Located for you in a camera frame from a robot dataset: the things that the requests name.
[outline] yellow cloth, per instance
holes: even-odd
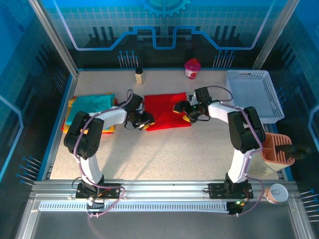
[[[65,118],[67,119],[69,117],[69,114],[71,112],[72,109],[72,104],[75,102],[76,97],[73,97],[72,99],[69,100],[68,102],[68,111],[66,112],[66,116]],[[63,133],[67,133],[69,130],[70,126],[66,124],[66,120],[64,121],[64,125],[63,125]],[[108,130],[102,130],[102,133],[113,133],[115,131],[115,126],[111,126],[109,127]]]

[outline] white plastic basket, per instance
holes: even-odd
[[[234,96],[230,104],[255,107],[261,123],[276,123],[285,117],[268,71],[229,70],[226,87]]]

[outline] metal pin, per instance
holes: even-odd
[[[121,69],[122,69],[121,57],[120,57],[120,56],[118,56],[118,59],[119,59],[120,67],[121,67]]]
[[[229,59],[228,59],[228,62],[227,62],[226,67],[228,67],[229,62],[230,62],[230,58],[231,58],[231,56],[232,56],[233,53],[234,53],[234,50],[231,50],[231,51],[230,51],[230,56],[229,56]]]
[[[29,178],[26,178],[26,177],[23,177],[23,176],[21,176],[19,173],[16,173],[15,176],[16,176],[17,178],[20,177],[20,178],[24,178],[24,179],[26,179],[26,180],[30,180],[30,181],[34,182],[34,180],[29,179]]]
[[[57,82],[57,80],[56,80],[55,77],[53,77],[53,80],[54,80],[54,82],[55,82],[55,86],[57,87],[57,89],[58,89],[59,91],[62,91],[63,88],[62,88],[62,86]]]
[[[53,79],[56,82],[56,84],[58,84],[59,87],[63,90],[63,86],[62,86],[61,81],[59,80],[59,78],[57,76],[54,76]]]
[[[121,55],[121,59],[122,59],[122,65],[124,67],[124,61],[123,61],[123,55],[122,55],[122,51],[119,51],[119,54]]]
[[[134,62],[134,68],[136,68],[135,66],[135,57],[134,57],[134,51],[131,51],[132,55],[133,55],[133,62]]]
[[[285,96],[285,92],[283,92],[283,93],[281,94],[281,96],[278,97],[278,100],[279,100],[282,96]]]
[[[318,196],[319,194],[313,194],[313,195],[310,195],[310,196],[307,196],[307,197],[303,197],[301,199],[306,199],[306,198],[312,198],[312,197],[315,197],[315,196]]]
[[[26,163],[26,167],[27,167],[27,168],[30,167],[30,168],[33,168],[33,169],[36,170],[36,171],[39,171],[39,169],[37,169],[37,168],[31,166],[29,163]]]
[[[220,56],[220,60],[219,60],[219,63],[218,63],[218,68],[219,68],[219,66],[220,66],[221,59],[223,59],[223,57],[224,57],[223,55]]]
[[[229,58],[229,56],[226,56],[226,58],[228,59],[228,58]],[[224,63],[224,68],[226,68],[226,62],[227,62],[227,59],[226,59],[226,61],[225,61],[225,63]]]
[[[137,65],[137,68],[138,68],[138,67],[139,67],[138,56],[135,56],[135,60],[136,60],[136,65]]]
[[[280,104],[282,105],[284,102],[286,102],[287,101],[287,98],[284,98],[284,100],[283,101],[279,101],[280,102]]]
[[[319,206],[319,204],[311,205],[311,206],[306,206],[305,208],[312,208],[312,207],[315,207],[315,206]]]
[[[28,169],[28,168],[26,168],[26,167],[23,167],[22,164],[19,165],[19,168],[20,168],[20,169],[25,169],[25,170],[27,170],[27,171],[29,171],[29,172],[31,172],[31,173],[34,173],[34,174],[38,174],[38,173],[33,172],[32,170],[30,170],[30,169]]]
[[[130,68],[130,62],[129,62],[129,55],[128,55],[128,52],[129,52],[129,51],[125,51],[125,53],[126,53],[126,59],[128,60],[128,65],[129,65],[129,68]]]
[[[61,83],[66,86],[66,83],[65,83],[65,77],[64,75],[59,71],[59,68],[57,68],[57,75],[58,75],[58,78],[60,79]]]
[[[132,68],[133,68],[132,56],[129,56],[129,58],[130,58],[130,61],[131,61],[131,66],[132,66]]]
[[[215,66],[216,59],[217,59],[217,55],[214,56],[213,68],[214,68],[214,66]]]
[[[306,202],[303,202],[303,204],[305,203],[312,203],[312,202],[315,202],[315,203],[318,203],[318,198],[315,198],[314,200],[311,200],[311,201],[306,201]]]
[[[231,61],[230,61],[230,64],[229,64],[229,67],[228,67],[228,68],[231,67],[231,63],[233,63],[234,58],[235,58],[235,56],[232,56],[232,57],[231,57]]]
[[[58,83],[55,83],[56,88],[59,90],[59,92],[61,94],[63,94],[63,90],[61,89],[61,87],[58,85]]]
[[[27,183],[27,182],[25,182],[23,179],[20,180],[20,183],[21,183],[21,184],[22,184],[22,183],[25,183],[25,184],[27,184],[27,185],[33,186],[33,184]]]
[[[32,162],[31,160],[27,159],[27,158],[24,157],[24,156],[22,157],[22,160],[23,160],[23,161],[28,161],[28,162],[32,163],[33,165],[38,166],[39,168],[41,167],[41,165],[38,165],[38,164]]]
[[[126,66],[126,69],[128,68],[128,64],[126,63],[126,56],[123,56],[124,58],[124,62],[125,62],[125,66]]]
[[[306,213],[319,212],[319,208],[317,210],[306,211]]]
[[[223,61],[222,61],[222,63],[221,63],[221,67],[223,67],[223,64],[224,64],[224,60],[226,59],[226,54],[227,54],[227,50],[225,50],[225,56],[224,56],[224,58],[223,58]]]
[[[60,68],[57,68],[57,69],[60,72],[60,75],[62,76],[62,78],[67,81],[68,79],[65,77],[65,75],[62,72],[62,70]]]
[[[219,60],[219,56],[220,56],[220,54],[221,54],[221,52],[222,52],[222,51],[221,51],[221,50],[219,50],[218,52],[219,52],[219,54],[218,54],[218,57],[217,57],[216,66],[217,66],[217,63],[218,63],[218,60]]]
[[[25,171],[23,172],[23,175],[24,175],[24,176],[30,176],[30,177],[35,178],[35,179],[36,179],[36,177],[35,177],[35,176],[33,176],[33,175],[31,175],[31,174],[29,174],[29,173],[27,173],[27,172],[25,172]]]
[[[278,93],[280,90],[282,90],[282,89],[283,89],[283,87],[280,86],[280,88],[279,88],[279,90],[277,91],[277,93]],[[300,195],[303,195],[303,194],[306,194],[306,193],[315,193],[315,190],[314,190],[313,188],[311,188],[310,191],[307,191],[307,192],[304,192],[304,193],[299,193],[299,194],[300,194]]]
[[[35,158],[32,157],[32,155],[29,156],[29,159],[34,160],[35,162],[38,162],[39,164],[42,164],[39,160],[36,160]]]

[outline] red cloth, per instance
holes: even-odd
[[[145,111],[155,118],[155,124],[146,130],[190,127],[191,123],[183,120],[185,114],[173,112],[174,105],[180,101],[186,101],[186,93],[145,96]]]

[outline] small bottle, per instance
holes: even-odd
[[[143,69],[142,68],[136,68],[135,70],[135,79],[136,79],[136,83],[138,83],[139,85],[142,85],[145,81],[145,74],[143,73]]]

